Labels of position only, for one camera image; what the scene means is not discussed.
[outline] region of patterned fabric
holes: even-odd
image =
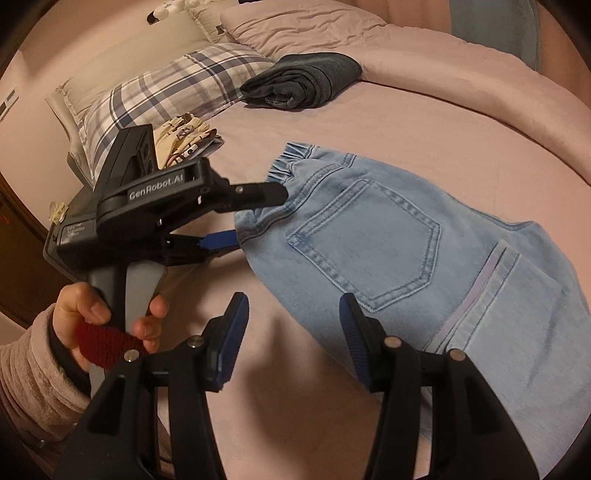
[[[249,47],[219,44],[118,85],[95,102],[80,126],[93,183],[121,128],[157,128],[184,113],[211,118],[240,100],[245,81],[272,65]]]

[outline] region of sleeve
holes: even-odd
[[[82,370],[80,365],[70,355],[68,349],[63,345],[57,337],[56,331],[53,329],[53,322],[48,322],[49,329],[49,347],[53,358],[59,366],[64,369],[64,373],[74,386],[80,390],[84,395],[90,397],[92,386],[90,385],[90,376],[87,372]]]
[[[0,346],[0,408],[23,443],[61,451],[63,440],[89,402],[52,354],[52,305],[16,342]]]

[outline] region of folded towel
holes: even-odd
[[[247,80],[244,100],[273,108],[315,108],[332,100],[361,76],[361,66],[341,53],[286,55]]]

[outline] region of red knit strap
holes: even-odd
[[[97,367],[111,369],[127,350],[135,349],[141,355],[148,352],[142,341],[113,327],[101,327],[80,322],[76,327],[80,353]]]

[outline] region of pillow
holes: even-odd
[[[92,182],[121,128],[157,128],[184,113],[211,118],[240,100],[240,86],[271,65],[249,47],[219,44],[117,85],[90,107],[80,127]]]
[[[116,85],[209,45],[191,15],[180,12],[100,53],[57,91],[80,126],[90,106]]]
[[[275,61],[293,53],[365,45],[387,23],[377,15],[333,0],[262,0],[222,13],[238,43]]]
[[[238,0],[220,0],[199,7],[189,8],[187,11],[211,43],[232,43],[233,39],[218,27],[222,25],[220,15],[228,8],[235,7],[236,5],[238,5]]]

